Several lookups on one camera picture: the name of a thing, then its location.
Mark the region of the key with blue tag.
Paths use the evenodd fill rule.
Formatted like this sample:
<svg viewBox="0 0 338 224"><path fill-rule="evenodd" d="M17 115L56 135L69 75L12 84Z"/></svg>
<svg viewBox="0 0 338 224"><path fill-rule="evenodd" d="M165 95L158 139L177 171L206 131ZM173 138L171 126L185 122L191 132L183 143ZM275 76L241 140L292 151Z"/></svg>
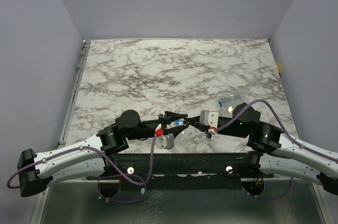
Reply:
<svg viewBox="0 0 338 224"><path fill-rule="evenodd" d="M184 125L184 120L176 120L176 121L174 121L174 125L176 125L176 126L183 126Z"/></svg>

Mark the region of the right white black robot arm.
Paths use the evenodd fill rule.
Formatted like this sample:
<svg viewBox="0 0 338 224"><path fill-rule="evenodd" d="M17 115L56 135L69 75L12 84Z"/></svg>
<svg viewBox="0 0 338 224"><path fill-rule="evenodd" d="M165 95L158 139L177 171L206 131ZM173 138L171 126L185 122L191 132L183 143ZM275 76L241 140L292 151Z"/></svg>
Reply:
<svg viewBox="0 0 338 224"><path fill-rule="evenodd" d="M252 149L250 160L243 163L246 176L258 173L281 174L321 185L331 194L337 194L337 153L325 150L292 136L280 119L278 126L262 122L260 112L250 103L235 107L232 118L215 111L203 110L199 116L188 118L189 125L209 136L226 135L247 138Z"/></svg>

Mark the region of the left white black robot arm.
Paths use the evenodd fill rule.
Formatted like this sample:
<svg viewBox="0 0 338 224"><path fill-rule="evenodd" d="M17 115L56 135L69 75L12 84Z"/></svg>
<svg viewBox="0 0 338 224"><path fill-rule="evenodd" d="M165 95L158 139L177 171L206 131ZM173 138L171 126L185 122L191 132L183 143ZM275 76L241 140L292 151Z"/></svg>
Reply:
<svg viewBox="0 0 338 224"><path fill-rule="evenodd" d="M122 177L136 186L144 186L151 178L154 154L149 157L146 179L136 182L131 174L119 168L114 160L115 154L128 149L129 140L152 139L155 143L164 141L165 148L172 148L175 137L188 127L187 114L165 111L158 119L142 121L135 110L126 110L112 125L98 133L72 145L58 150L34 152L24 150L19 158L17 189L23 198L37 195L53 182L74 178L97 176L111 179Z"/></svg>

